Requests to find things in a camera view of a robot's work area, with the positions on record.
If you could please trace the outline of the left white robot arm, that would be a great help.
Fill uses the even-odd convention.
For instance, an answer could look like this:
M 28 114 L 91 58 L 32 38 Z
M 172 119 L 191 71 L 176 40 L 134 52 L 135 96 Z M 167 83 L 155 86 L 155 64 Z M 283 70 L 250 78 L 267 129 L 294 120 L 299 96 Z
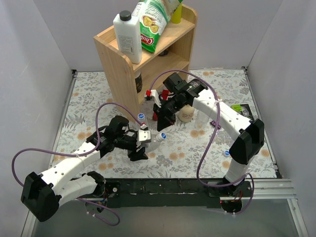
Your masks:
M 115 148 L 127 151 L 131 161 L 147 159 L 144 144 L 151 141 L 151 132 L 143 123 L 133 130 L 125 117 L 115 116 L 109 125 L 95 131 L 77 149 L 52 168 L 30 173 L 24 182 L 22 203 L 40 221 L 51 218 L 65 203 L 84 195 L 101 197 L 107 190 L 106 179 L 95 171 L 75 176 Z

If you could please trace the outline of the blue white bottle cap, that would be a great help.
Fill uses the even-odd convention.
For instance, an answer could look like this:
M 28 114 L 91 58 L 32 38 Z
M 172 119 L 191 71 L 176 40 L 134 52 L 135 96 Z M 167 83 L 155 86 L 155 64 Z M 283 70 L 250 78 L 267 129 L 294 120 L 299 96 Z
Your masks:
M 143 114 L 143 113 L 139 113 L 138 114 L 138 119 L 139 120 L 143 120 L 143 119 L 145 119 L 146 117 L 145 117 L 145 115 Z

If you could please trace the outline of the clear plastic bottle front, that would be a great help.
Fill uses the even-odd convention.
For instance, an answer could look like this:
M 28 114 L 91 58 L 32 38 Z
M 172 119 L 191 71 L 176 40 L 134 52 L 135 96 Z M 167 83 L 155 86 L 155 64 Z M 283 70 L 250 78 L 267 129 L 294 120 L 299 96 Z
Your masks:
M 156 150 L 160 145 L 161 145 L 161 143 L 162 142 L 160 142 L 158 139 L 157 139 L 157 134 L 156 135 L 152 135 L 152 138 L 151 138 L 151 142 L 149 142 L 149 143 L 146 143 L 145 145 L 144 145 L 144 147 L 145 147 L 145 152 L 146 153 L 149 153 L 149 152 L 152 152 L 152 151 L 154 151 L 154 150 Z

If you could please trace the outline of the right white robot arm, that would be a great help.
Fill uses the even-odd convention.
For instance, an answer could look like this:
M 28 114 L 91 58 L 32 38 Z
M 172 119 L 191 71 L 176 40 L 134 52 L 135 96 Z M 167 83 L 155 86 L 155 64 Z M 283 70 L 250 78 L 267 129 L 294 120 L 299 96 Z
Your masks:
M 163 85 L 173 94 L 167 100 L 161 100 L 159 94 L 151 86 L 146 91 L 146 100 L 155 101 L 153 110 L 158 118 L 157 130 L 161 131 L 175 123 L 175 114 L 185 105 L 189 105 L 214 120 L 215 127 L 211 140 L 214 140 L 218 127 L 222 127 L 232 138 L 229 149 L 232 161 L 222 181 L 216 185 L 202 183 L 212 189 L 218 188 L 229 196 L 241 191 L 247 170 L 255 155 L 264 145 L 264 123 L 260 119 L 251 120 L 234 111 L 221 101 L 215 89 L 205 80 L 193 76 L 193 80 L 185 81 L 178 74 L 180 70 L 171 70 L 171 75 Z

